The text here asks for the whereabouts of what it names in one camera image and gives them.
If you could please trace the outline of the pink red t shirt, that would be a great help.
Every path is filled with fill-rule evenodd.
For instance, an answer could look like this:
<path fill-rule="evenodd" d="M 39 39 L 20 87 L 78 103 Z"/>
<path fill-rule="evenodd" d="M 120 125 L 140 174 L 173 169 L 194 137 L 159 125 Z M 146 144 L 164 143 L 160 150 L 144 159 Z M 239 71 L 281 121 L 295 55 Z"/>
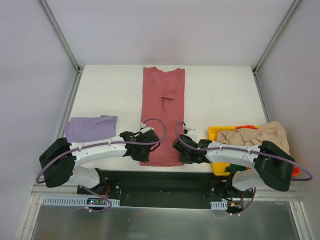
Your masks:
<path fill-rule="evenodd" d="M 166 137 L 160 146 L 149 154 L 149 161 L 141 166 L 182 166 L 180 153 L 172 147 L 176 140 L 176 124 L 185 116 L 185 80 L 183 68 L 162 71 L 156 67 L 143 69 L 141 121 L 157 118 L 166 126 Z"/>

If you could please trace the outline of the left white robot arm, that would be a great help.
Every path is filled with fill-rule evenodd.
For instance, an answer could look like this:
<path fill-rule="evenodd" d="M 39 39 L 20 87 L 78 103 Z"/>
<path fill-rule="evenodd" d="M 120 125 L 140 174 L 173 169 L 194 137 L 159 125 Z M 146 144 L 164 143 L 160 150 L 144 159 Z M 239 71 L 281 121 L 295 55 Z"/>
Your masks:
<path fill-rule="evenodd" d="M 111 138 L 91 142 L 68 142 L 61 137 L 40 155 L 41 172 L 36 183 L 45 184 L 48 188 L 75 184 L 99 195 L 106 188 L 102 171 L 97 167 L 86 168 L 84 164 L 124 157 L 144 163 L 159 144 L 160 139 L 152 127 L 138 132 L 124 131 Z"/>

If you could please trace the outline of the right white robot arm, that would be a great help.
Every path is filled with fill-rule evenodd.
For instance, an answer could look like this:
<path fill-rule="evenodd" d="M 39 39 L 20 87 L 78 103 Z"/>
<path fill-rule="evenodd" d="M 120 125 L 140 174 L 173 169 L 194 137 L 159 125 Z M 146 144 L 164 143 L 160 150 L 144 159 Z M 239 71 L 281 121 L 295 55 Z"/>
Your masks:
<path fill-rule="evenodd" d="M 264 140 L 253 146 L 228 145 L 209 139 L 196 143 L 181 134 L 172 147 L 180 152 L 183 163 L 228 163 L 246 167 L 232 173 L 231 181 L 225 184 L 225 192 L 230 197 L 261 186 L 280 192 L 290 188 L 295 160 L 271 141 Z"/>

